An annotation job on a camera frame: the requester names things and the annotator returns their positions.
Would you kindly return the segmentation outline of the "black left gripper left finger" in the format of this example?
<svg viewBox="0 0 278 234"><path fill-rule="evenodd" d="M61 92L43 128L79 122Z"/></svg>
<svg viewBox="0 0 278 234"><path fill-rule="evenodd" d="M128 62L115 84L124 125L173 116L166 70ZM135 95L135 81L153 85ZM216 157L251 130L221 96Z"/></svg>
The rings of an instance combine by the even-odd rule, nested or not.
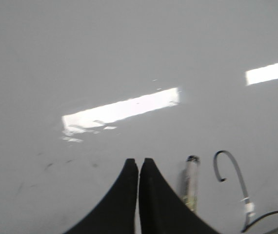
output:
<svg viewBox="0 0 278 234"><path fill-rule="evenodd" d="M67 234L133 234L138 191L138 167L125 161L115 183L97 206Z"/></svg>

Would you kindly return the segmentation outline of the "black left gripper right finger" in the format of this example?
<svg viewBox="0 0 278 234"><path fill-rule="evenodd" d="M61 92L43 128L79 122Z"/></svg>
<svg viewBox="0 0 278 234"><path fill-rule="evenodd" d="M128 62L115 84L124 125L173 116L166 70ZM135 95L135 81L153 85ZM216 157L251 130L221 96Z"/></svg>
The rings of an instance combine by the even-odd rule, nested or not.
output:
<svg viewBox="0 0 278 234"><path fill-rule="evenodd" d="M213 228L187 208L146 158L139 180L139 215L143 234L216 234Z"/></svg>

